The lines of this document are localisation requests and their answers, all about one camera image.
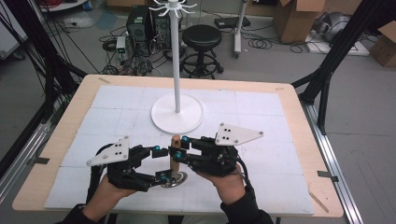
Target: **computer tower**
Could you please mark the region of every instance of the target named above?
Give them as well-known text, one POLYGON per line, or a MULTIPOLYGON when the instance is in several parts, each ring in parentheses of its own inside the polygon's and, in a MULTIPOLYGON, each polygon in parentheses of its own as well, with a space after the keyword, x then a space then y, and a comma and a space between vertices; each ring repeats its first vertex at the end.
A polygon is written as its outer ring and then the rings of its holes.
POLYGON ((154 37, 148 6, 132 6, 126 22, 134 56, 149 56, 154 37))
POLYGON ((172 48, 172 39, 171 39, 171 21, 169 18, 169 13, 164 16, 160 16, 160 14, 164 13, 165 10, 159 11, 151 11, 152 19, 154 24, 154 34, 157 40, 157 46, 162 49, 170 49, 172 48))

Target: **floor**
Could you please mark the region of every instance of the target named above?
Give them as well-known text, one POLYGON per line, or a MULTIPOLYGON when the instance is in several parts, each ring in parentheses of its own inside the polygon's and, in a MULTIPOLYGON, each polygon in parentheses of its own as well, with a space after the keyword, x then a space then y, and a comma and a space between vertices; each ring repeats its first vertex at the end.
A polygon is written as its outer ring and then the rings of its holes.
MULTIPOLYGON (((80 9, 58 13, 57 18, 66 17, 80 9)), ((94 69, 81 52, 60 34, 73 64, 80 69, 96 74, 107 63, 106 52, 99 37, 110 35, 110 31, 125 24, 126 14, 108 11, 103 1, 97 1, 96 9, 88 12, 92 27, 74 28, 69 35, 92 62, 94 69)), ((192 23, 213 24, 217 17, 196 13, 192 23)), ((255 30, 271 24, 270 18, 250 18, 255 30)), ((272 27, 260 29, 255 34, 275 37, 272 27)), ((370 48, 373 42, 364 40, 370 48)), ((307 52, 300 48, 268 45, 267 49, 254 49, 248 40, 242 40, 242 54, 235 59, 233 33, 223 33, 221 44, 215 49, 218 60, 224 67, 217 79, 258 82, 291 83, 314 72, 324 54, 307 52)), ((153 63, 154 69, 148 76, 172 76, 172 63, 164 58, 153 63)), ((8 59, 0 61, 0 158, 7 153, 23 128, 44 101, 40 82, 29 60, 8 59)), ((382 67, 371 56, 346 56, 336 70, 329 95, 326 131, 332 148, 344 173, 344 177, 359 208, 364 223, 396 223, 396 68, 382 67)), ((26 166, 8 196, 0 202, 0 223, 54 223, 66 213, 25 213, 12 209, 12 201, 18 193, 31 166, 26 166)), ((282 223, 348 223, 340 218, 282 218, 282 223)))

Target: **wooden table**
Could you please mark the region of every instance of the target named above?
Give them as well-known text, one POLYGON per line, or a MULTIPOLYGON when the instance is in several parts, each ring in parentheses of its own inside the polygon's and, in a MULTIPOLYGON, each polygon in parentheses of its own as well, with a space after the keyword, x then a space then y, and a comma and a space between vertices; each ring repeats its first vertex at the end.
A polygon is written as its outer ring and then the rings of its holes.
MULTIPOLYGON (((44 208, 44 204, 64 154, 70 148, 78 127, 102 85, 172 88, 173 79, 167 77, 86 76, 40 155, 42 158, 49 158, 49 163, 36 164, 32 169, 13 203, 15 210, 49 211, 44 208)), ((318 176, 318 171, 327 171, 327 169, 297 94, 290 84, 182 78, 180 87, 278 94, 315 208, 313 217, 341 217, 344 214, 330 178, 318 176)))

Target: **brown cylindrical object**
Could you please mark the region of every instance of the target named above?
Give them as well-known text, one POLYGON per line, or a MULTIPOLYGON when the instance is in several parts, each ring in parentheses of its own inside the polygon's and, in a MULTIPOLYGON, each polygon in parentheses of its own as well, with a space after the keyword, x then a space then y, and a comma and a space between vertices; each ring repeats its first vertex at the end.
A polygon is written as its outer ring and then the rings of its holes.
MULTIPOLYGON (((172 136, 171 147, 181 148, 180 135, 173 135, 172 136)), ((179 168, 179 163, 175 162, 173 160, 173 157, 169 157, 169 158, 170 158, 170 167, 173 170, 172 173, 177 173, 178 172, 178 168, 179 168)))

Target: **white round base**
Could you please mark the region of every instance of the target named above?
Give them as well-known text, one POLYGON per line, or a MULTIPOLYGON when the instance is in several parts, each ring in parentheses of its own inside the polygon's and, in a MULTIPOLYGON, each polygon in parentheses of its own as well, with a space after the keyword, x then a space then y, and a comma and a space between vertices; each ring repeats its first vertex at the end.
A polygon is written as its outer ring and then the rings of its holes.
POLYGON ((187 133, 204 120, 204 109, 195 98, 180 95, 180 112, 176 112, 175 95, 160 98, 151 108, 152 121, 167 133, 187 133))

